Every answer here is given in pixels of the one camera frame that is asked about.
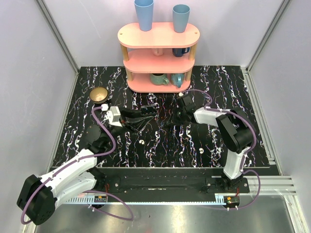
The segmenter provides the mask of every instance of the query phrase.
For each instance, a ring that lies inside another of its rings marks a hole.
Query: pink mug
[[[152,49],[152,52],[155,56],[163,55],[163,49]]]

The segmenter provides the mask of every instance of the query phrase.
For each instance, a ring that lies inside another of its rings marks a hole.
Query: blue cup
[[[190,14],[190,7],[187,5],[176,5],[173,8],[173,25],[174,31],[183,33],[186,30]]]
[[[190,51],[190,47],[185,48],[185,49],[173,49],[173,54],[175,57],[182,57],[183,54],[185,54],[189,51]]]
[[[171,82],[173,85],[177,86],[178,88],[181,88],[181,84],[183,84],[184,77],[185,77],[184,74],[172,74]]]
[[[135,0],[135,9],[139,28],[146,32],[152,28],[152,17],[154,14],[154,0]]]

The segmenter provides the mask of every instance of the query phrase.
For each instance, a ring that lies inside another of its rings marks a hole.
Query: green mug
[[[166,74],[151,74],[150,80],[154,85],[168,85],[170,83]]]

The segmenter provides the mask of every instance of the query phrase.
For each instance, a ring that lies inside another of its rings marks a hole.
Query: cup
[[[177,86],[178,88],[181,88],[181,85],[184,82],[184,74],[172,74],[171,75],[171,83],[175,86]]]
[[[173,54],[175,57],[182,57],[185,53],[190,51],[190,47],[184,49],[173,49]]]
[[[149,31],[152,28],[152,17],[154,14],[154,0],[135,0],[135,9],[139,28]]]
[[[187,5],[176,5],[173,8],[173,25],[174,31],[183,33],[186,30],[190,14],[190,7]]]
[[[168,85],[170,82],[166,74],[151,74],[150,80],[154,85]]]
[[[164,53],[163,49],[152,49],[152,52],[154,56],[161,56]]]

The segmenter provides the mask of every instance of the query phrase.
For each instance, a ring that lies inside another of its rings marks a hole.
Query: pink shelf
[[[194,66],[189,53],[175,57],[172,49],[164,49],[161,56],[155,56],[151,49],[133,50],[128,56],[129,61],[124,61],[124,65],[133,73],[186,73]]]
[[[184,81],[181,88],[169,83],[168,85],[154,85],[150,81],[150,74],[133,74],[133,81],[127,81],[128,86],[136,92],[142,93],[178,93],[190,86],[190,81]]]
[[[195,45],[199,37],[199,30],[189,23],[183,33],[176,33],[172,22],[152,23],[147,32],[141,31],[138,23],[130,23],[118,32],[120,43],[132,49],[186,48]]]

